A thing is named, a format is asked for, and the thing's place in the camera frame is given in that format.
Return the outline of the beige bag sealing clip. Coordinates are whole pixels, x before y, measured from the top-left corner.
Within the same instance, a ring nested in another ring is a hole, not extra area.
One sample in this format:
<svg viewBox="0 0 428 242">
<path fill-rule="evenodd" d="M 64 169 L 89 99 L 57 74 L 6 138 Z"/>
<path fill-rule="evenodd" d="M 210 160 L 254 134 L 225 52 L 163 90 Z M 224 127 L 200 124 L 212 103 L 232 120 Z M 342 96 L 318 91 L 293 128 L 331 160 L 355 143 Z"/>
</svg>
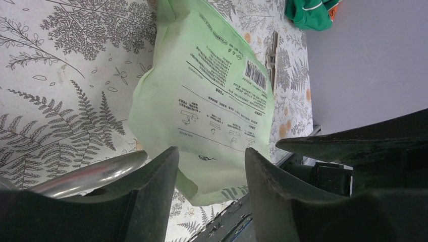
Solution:
<svg viewBox="0 0 428 242">
<path fill-rule="evenodd" d="M 276 82 L 276 60 L 277 60 L 277 47 L 278 47 L 278 32 L 274 31 L 272 34 L 272 46 L 266 51 L 265 60 L 266 68 L 271 71 L 270 83 L 272 91 L 275 89 Z"/>
</svg>

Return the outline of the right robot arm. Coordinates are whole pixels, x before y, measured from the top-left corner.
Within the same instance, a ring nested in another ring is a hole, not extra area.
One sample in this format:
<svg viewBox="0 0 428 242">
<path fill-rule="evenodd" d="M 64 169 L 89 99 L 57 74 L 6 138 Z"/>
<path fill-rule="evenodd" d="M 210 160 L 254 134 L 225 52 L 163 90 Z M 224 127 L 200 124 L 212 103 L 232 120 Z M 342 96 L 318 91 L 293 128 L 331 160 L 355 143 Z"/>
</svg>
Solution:
<svg viewBox="0 0 428 242">
<path fill-rule="evenodd" d="M 328 135 L 281 139 L 276 147 L 351 166 L 354 194 L 427 189 L 427 109 Z"/>
</svg>

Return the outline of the green cat litter bag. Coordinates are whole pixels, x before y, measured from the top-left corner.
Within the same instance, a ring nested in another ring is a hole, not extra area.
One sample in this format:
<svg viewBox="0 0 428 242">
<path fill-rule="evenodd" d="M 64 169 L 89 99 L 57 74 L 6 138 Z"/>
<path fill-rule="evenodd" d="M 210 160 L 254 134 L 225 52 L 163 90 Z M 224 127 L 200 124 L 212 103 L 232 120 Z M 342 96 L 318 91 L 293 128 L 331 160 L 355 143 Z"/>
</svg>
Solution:
<svg viewBox="0 0 428 242">
<path fill-rule="evenodd" d="M 268 157 L 275 100 L 264 64 L 206 1 L 158 1 L 152 68 L 129 127 L 149 157 L 179 149 L 176 188 L 193 206 L 248 193 L 245 150 Z"/>
</svg>

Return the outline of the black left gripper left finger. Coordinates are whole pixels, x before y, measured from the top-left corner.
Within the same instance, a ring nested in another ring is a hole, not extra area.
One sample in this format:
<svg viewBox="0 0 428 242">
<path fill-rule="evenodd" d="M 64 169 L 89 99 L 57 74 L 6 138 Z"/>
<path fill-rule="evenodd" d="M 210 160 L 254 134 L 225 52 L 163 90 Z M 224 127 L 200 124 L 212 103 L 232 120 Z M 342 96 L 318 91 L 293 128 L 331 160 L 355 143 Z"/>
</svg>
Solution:
<svg viewBox="0 0 428 242">
<path fill-rule="evenodd" d="M 179 163 L 179 150 L 170 147 L 142 168 L 86 195 L 87 231 L 80 241 L 164 241 Z"/>
</svg>

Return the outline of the floral patterned mat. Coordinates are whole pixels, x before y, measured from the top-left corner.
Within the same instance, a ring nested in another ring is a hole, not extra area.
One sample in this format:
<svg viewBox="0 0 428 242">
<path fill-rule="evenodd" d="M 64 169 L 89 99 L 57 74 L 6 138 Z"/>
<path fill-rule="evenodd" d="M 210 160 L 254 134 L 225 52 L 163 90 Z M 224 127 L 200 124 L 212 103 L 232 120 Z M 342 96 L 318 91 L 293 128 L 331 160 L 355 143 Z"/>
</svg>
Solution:
<svg viewBox="0 0 428 242">
<path fill-rule="evenodd" d="M 285 1 L 211 1 L 258 60 L 275 48 L 275 147 L 313 131 L 305 34 Z M 152 68 L 156 1 L 1 1 L 1 176 L 19 189 L 142 150 L 127 118 Z"/>
</svg>

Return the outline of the crumpled green garment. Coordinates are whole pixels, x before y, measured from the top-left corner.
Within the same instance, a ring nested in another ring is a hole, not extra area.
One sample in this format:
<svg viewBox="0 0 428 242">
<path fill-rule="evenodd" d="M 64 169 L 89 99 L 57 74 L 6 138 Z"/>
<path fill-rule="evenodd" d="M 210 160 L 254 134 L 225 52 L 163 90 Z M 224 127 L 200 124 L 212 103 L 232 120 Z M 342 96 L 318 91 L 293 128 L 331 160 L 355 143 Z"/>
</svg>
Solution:
<svg viewBox="0 0 428 242">
<path fill-rule="evenodd" d="M 285 16 L 302 30 L 324 31 L 333 25 L 341 0 L 288 0 Z"/>
</svg>

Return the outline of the metal litter scoop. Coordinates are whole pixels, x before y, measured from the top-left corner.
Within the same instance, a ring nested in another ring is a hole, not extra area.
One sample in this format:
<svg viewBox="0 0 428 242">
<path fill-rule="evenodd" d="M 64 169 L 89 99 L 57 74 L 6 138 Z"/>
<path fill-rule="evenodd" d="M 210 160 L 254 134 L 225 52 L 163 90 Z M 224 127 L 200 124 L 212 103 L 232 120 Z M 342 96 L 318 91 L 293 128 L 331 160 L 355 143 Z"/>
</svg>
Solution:
<svg viewBox="0 0 428 242">
<path fill-rule="evenodd" d="M 145 151 L 124 154 L 68 172 L 28 190 L 55 199 L 69 197 L 115 182 L 139 169 L 147 159 Z"/>
</svg>

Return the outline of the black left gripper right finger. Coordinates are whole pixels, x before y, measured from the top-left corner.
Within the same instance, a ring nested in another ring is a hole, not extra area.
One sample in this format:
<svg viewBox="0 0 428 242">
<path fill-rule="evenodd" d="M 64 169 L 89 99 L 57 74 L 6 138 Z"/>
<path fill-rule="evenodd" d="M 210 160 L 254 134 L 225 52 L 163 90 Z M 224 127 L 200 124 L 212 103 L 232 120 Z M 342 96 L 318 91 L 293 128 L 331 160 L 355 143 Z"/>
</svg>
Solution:
<svg viewBox="0 0 428 242">
<path fill-rule="evenodd" d="M 253 148 L 245 171 L 258 241 L 339 241 L 351 233 L 341 196 L 276 167 Z"/>
</svg>

